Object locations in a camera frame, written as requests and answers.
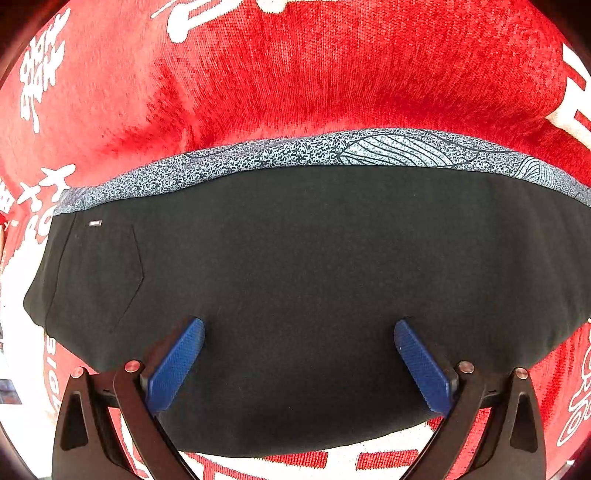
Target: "metal bolt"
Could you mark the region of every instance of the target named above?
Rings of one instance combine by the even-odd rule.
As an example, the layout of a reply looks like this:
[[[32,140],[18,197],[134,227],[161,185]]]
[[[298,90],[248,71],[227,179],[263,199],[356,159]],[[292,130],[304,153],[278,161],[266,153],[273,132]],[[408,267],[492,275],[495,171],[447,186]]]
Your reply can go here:
[[[462,372],[463,374],[472,374],[474,373],[474,365],[471,364],[470,362],[467,361],[463,361],[458,363],[457,367],[460,369],[460,372]]]
[[[125,364],[125,371],[132,374],[139,370],[141,364],[137,360],[130,360]]]
[[[82,367],[76,367],[72,370],[72,378],[80,378],[82,375],[84,375],[84,369]]]
[[[525,368],[516,368],[515,369],[515,375],[517,375],[517,378],[520,378],[522,380],[526,380],[527,377],[530,376],[530,374],[527,372],[527,370]]]

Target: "red fabric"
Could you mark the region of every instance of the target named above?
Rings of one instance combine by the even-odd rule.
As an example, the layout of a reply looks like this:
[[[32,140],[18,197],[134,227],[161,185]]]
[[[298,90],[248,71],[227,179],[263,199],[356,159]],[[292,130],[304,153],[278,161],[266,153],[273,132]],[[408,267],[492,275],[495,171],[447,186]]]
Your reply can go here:
[[[296,453],[295,455],[272,455],[266,457],[269,462],[284,463],[286,465],[309,466],[312,468],[324,468],[328,459],[326,452]]]
[[[361,453],[357,459],[357,470],[411,466],[418,458],[418,454],[418,450]]]
[[[259,138],[432,128],[533,155],[591,185],[589,75],[566,61],[564,37],[527,0],[294,1],[284,10],[277,1],[235,0],[218,16],[232,0],[177,1],[156,15],[164,3],[72,0],[16,63],[0,91],[0,176],[18,222],[7,258],[25,235],[41,242],[47,234],[59,186],[42,167],[73,165],[67,185],[86,186],[182,151]],[[183,38],[183,23],[173,21],[183,11],[193,23],[209,20]],[[576,131],[547,119],[565,98]],[[581,327],[532,371],[548,475],[591,432],[589,334]],[[55,350],[46,381],[59,400],[79,361]],[[381,468],[390,455],[366,453],[363,469]],[[206,478],[254,478],[201,459]]]

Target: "black pants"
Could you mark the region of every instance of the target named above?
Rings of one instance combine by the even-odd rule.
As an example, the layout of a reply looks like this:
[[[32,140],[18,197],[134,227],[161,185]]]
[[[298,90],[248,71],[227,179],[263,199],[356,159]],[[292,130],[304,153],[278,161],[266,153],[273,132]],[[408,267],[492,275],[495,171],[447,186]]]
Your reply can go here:
[[[25,307],[99,371],[203,319],[160,420],[181,450],[263,456],[428,419],[402,317],[452,363],[534,365],[591,314],[590,252],[591,210],[526,181],[280,168],[54,218]]]

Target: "blue textured pad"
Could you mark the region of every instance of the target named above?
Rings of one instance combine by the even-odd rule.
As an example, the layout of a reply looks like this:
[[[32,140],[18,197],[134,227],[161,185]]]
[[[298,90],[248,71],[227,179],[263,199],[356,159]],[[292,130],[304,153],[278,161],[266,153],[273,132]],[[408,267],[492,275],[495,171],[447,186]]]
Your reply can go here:
[[[452,408],[449,381],[405,320],[394,326],[394,343],[431,411],[446,416]]]
[[[205,324],[194,319],[148,380],[146,405],[152,414],[166,410],[197,359],[205,340]]]

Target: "gray patterned fabric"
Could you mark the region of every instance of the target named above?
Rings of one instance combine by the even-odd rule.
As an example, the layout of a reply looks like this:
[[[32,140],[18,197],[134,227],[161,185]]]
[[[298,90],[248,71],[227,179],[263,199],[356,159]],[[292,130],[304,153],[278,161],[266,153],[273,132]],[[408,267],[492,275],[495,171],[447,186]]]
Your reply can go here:
[[[591,189],[537,158],[464,135],[383,128],[256,140],[175,155],[96,187],[66,190],[56,215],[113,200],[174,192],[245,170],[307,165],[410,166],[496,173],[556,190],[591,206]]]

